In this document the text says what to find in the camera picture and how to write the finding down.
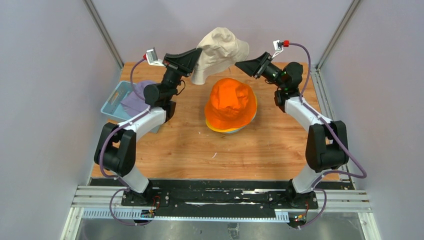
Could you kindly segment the lavender hat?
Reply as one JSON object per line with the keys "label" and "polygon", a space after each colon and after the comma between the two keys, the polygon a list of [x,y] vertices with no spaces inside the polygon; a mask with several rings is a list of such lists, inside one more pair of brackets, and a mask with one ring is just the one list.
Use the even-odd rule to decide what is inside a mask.
{"label": "lavender hat", "polygon": [[128,96],[126,96],[120,104],[122,105],[124,111],[131,117],[135,117],[141,112],[145,111],[149,105],[146,104],[144,97],[144,89],[148,85],[152,85],[155,82],[152,80],[144,80],[136,83],[134,89],[136,93],[140,96],[138,97],[133,91],[131,91]]}

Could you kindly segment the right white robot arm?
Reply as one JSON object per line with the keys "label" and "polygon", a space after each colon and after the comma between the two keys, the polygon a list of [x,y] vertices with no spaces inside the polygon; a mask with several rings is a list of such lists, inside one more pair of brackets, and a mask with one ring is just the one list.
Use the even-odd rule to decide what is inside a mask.
{"label": "right white robot arm", "polygon": [[255,79],[263,77],[268,84],[276,85],[275,105],[293,117],[307,132],[305,148],[306,164],[291,179],[284,195],[270,200],[270,205],[282,204],[297,209],[310,203],[315,196],[313,188],[323,174],[337,170],[349,160],[346,124],[333,121],[317,112],[301,96],[299,85],[303,78],[303,66],[290,62],[283,69],[272,63],[268,52],[251,60],[239,61],[235,66]]}

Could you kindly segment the yellow bucket hat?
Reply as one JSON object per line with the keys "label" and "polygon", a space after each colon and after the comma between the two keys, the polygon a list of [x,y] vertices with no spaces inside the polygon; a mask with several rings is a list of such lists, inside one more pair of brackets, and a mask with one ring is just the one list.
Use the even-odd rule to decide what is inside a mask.
{"label": "yellow bucket hat", "polygon": [[217,132],[217,133],[226,134],[226,135],[235,134],[235,133],[239,132],[241,129],[243,129],[243,127],[228,128],[228,129],[216,128],[216,127],[213,127],[207,119],[205,119],[205,124],[210,130]]}

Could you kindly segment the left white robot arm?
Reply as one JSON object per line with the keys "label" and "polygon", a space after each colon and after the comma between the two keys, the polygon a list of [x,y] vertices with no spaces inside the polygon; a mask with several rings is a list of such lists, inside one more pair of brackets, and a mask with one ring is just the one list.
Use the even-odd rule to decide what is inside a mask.
{"label": "left white robot arm", "polygon": [[149,84],[143,90],[147,108],[129,120],[106,123],[102,128],[94,162],[104,177],[120,181],[126,195],[134,195],[134,201],[142,207],[152,203],[155,193],[152,181],[136,167],[137,142],[174,116],[177,104],[172,98],[181,93],[177,87],[184,83],[182,78],[188,78],[194,72],[202,51],[193,48],[179,54],[167,53],[159,59],[155,49],[147,50],[142,60],[151,66],[165,68],[161,82]]}

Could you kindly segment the beige hat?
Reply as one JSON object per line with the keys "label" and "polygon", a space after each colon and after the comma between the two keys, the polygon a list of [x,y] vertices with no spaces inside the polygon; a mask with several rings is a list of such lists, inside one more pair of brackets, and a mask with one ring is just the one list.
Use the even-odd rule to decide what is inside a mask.
{"label": "beige hat", "polygon": [[191,76],[195,85],[204,85],[209,76],[245,61],[250,53],[249,44],[226,27],[216,27],[196,47],[201,49],[201,54]]}

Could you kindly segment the orange bucket hat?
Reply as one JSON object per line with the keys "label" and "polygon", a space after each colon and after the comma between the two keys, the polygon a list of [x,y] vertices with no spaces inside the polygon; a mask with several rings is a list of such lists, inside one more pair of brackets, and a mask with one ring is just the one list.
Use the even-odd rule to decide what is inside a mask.
{"label": "orange bucket hat", "polygon": [[256,95],[248,84],[222,78],[211,89],[204,115],[215,128],[241,128],[252,121],[257,108]]}

